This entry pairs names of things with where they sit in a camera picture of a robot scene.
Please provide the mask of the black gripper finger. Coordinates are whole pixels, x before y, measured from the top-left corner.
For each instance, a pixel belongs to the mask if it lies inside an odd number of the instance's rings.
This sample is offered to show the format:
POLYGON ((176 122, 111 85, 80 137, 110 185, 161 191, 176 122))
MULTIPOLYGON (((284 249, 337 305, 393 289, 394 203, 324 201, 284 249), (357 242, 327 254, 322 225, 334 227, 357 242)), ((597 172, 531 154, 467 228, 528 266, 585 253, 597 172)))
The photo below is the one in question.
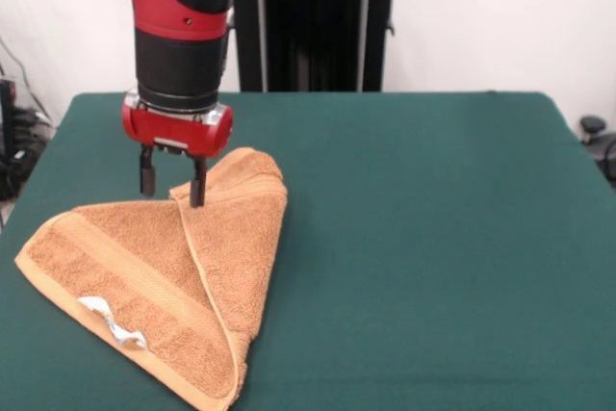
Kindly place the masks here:
POLYGON ((140 191, 144 196, 153 196, 156 190, 156 172, 152 164, 153 147, 143 144, 140 154, 140 191))
POLYGON ((190 185, 190 205, 199 208, 205 202, 207 161, 203 157, 192 157, 194 175, 190 185))

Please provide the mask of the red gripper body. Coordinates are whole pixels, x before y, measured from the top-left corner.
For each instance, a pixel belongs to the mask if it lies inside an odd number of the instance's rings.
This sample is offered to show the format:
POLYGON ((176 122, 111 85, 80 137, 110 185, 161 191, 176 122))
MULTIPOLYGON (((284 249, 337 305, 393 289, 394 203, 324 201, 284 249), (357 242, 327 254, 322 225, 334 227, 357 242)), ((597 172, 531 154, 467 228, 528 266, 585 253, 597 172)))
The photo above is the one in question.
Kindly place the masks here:
POLYGON ((189 156, 215 158, 226 147, 233 130, 234 112, 218 103, 198 115, 161 113, 122 104, 122 124, 128 137, 141 144, 178 148, 189 156))

